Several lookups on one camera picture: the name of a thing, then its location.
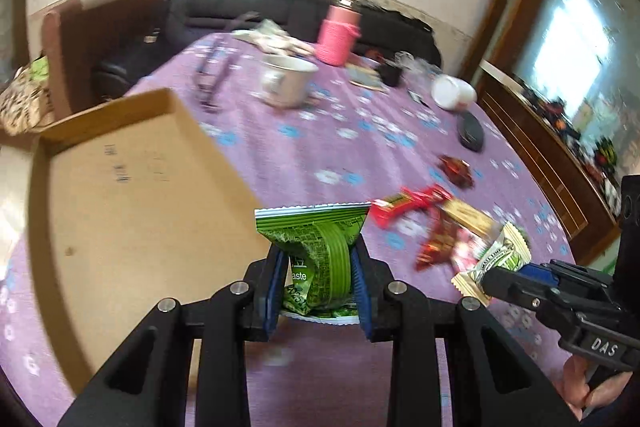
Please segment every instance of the brown sofa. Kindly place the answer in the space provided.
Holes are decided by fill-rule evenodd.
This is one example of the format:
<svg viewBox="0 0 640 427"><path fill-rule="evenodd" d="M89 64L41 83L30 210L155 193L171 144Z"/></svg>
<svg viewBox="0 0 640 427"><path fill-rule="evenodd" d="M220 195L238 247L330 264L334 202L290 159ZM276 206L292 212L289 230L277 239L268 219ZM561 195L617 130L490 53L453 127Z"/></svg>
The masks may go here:
<svg viewBox="0 0 640 427"><path fill-rule="evenodd" d="M152 27L164 0L67 0L42 22L49 87L56 120L100 103L91 68L126 39Z"/></svg>

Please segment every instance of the computer mouse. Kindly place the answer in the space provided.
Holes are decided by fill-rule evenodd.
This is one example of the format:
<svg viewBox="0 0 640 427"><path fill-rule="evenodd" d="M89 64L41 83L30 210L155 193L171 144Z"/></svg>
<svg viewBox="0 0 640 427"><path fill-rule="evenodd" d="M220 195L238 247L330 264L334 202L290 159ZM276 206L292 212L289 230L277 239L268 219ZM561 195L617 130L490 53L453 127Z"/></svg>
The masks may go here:
<svg viewBox="0 0 640 427"><path fill-rule="evenodd" d="M469 111L458 115L458 140L464 147L474 152L481 152L484 147L482 124Z"/></svg>

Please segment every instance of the purple tablecloth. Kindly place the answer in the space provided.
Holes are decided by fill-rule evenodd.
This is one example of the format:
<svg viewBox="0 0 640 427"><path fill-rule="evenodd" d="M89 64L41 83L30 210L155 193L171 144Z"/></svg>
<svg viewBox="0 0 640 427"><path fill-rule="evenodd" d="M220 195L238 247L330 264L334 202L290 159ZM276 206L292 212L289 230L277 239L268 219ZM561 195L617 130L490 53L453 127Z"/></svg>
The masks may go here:
<svg viewBox="0 0 640 427"><path fill-rule="evenodd" d="M367 201L394 194L401 185L422 188L437 182L495 219L524 227L535 263L572 261L561 225L540 188L478 106L471 111L485 131L479 154L458 143L455 116L433 103L427 108L413 102L405 89L388 94L360 89L348 83L344 70L320 62L312 85L318 105L275 110L259 100L260 53L230 40L228 45L242 55L217 94L222 110L207 114L191 87L206 42L185 49L131 93L175 89L265 206ZM443 177L435 167L443 153L471 165L475 188L460 190ZM362 233L371 256L386 261L396 279L427 296L457 301L460 294L450 283L449 265L414 269L428 226L428 218L415 213L389 230L367 220ZM28 262L21 241L0 289L0 365L36 418L52 427L72 393L42 329ZM562 367L568 354L559 349L556 333L520 308L494 301L490 309L548 375ZM247 349L252 424L384 425L390 359L391 345L367 343L358 327L288 321L273 342ZM442 350L439 359L445 375ZM446 411L446 383L441 396Z"/></svg>

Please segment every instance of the cardboard box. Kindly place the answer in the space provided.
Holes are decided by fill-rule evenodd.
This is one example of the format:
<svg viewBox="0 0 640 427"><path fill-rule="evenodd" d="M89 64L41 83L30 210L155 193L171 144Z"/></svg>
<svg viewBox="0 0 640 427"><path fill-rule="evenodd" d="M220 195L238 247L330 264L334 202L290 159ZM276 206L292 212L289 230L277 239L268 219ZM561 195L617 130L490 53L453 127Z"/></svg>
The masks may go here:
<svg viewBox="0 0 640 427"><path fill-rule="evenodd" d="M242 279L270 245L255 230L261 207L169 89L45 129L28 241L40 313L71 388L160 299L207 299Z"/></svg>

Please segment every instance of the white mug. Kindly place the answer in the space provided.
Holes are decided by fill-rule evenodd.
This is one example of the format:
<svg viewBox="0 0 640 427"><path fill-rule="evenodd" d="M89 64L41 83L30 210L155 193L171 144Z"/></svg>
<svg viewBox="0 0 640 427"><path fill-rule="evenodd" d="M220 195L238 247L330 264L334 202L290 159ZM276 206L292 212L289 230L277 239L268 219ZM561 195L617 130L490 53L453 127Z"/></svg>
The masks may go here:
<svg viewBox="0 0 640 427"><path fill-rule="evenodd" d="M274 107L298 107L308 97L308 85L318 66L302 58L267 55L263 58L263 99Z"/></svg>
<svg viewBox="0 0 640 427"><path fill-rule="evenodd" d="M462 111L478 99L478 94L471 84L464 80L439 74L431 84L431 98L438 107L447 111Z"/></svg>

